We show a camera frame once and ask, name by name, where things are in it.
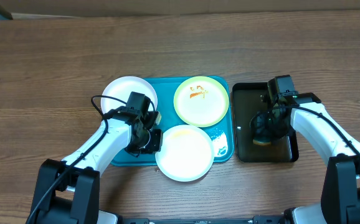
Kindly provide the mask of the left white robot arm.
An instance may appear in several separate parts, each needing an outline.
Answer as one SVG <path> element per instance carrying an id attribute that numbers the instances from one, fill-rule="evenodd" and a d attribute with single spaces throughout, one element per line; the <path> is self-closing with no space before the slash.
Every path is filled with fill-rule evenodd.
<path id="1" fill-rule="evenodd" d="M 121 106 L 103 114 L 92 137 L 61 161 L 47 159 L 37 176 L 27 223 L 120 223 L 100 210 L 100 177 L 122 150 L 138 156 L 158 152 L 158 111 Z"/>

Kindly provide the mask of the white plate front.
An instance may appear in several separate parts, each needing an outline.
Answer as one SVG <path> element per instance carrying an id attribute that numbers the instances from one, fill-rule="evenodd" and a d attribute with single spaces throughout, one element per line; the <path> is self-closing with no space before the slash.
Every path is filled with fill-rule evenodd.
<path id="1" fill-rule="evenodd" d="M 155 159 L 160 171 L 178 182 L 192 182 L 208 173 L 214 161 L 214 146 L 208 134 L 191 125 L 174 126 L 163 134 Z"/>

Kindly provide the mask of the white plate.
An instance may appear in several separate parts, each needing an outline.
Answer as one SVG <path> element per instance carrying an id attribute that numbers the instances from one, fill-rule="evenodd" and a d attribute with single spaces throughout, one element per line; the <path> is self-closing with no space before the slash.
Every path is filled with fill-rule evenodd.
<path id="1" fill-rule="evenodd" d="M 104 89 L 102 95 L 111 96 L 127 102 L 132 91 L 146 95 L 153 102 L 155 109 L 157 109 L 158 97 L 154 88 L 146 80 L 139 77 L 127 76 L 117 78 Z M 111 109 L 117 109 L 119 106 L 123 105 L 125 104 L 109 98 L 101 99 L 103 113 L 107 113 Z"/>
<path id="2" fill-rule="evenodd" d="M 163 134 L 155 159 L 160 171 L 178 182 L 192 182 L 208 173 L 214 161 L 214 146 L 208 134 L 191 125 L 174 126 Z"/>

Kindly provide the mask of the green yellow sponge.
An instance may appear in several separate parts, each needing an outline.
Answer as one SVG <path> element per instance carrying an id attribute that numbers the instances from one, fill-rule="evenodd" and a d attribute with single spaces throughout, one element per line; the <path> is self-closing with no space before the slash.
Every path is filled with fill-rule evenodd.
<path id="1" fill-rule="evenodd" d="M 252 142 L 258 146 L 269 146 L 272 144 L 269 138 L 253 138 Z"/>

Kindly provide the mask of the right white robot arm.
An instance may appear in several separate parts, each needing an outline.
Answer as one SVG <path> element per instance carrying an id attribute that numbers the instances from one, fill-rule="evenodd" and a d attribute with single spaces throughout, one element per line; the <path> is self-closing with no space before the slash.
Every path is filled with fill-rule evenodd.
<path id="1" fill-rule="evenodd" d="M 266 94 L 261 101 L 268 108 L 250 121 L 255 144 L 300 133 L 326 164 L 320 202 L 285 210 L 281 223 L 360 223 L 360 142 L 313 93 Z"/>

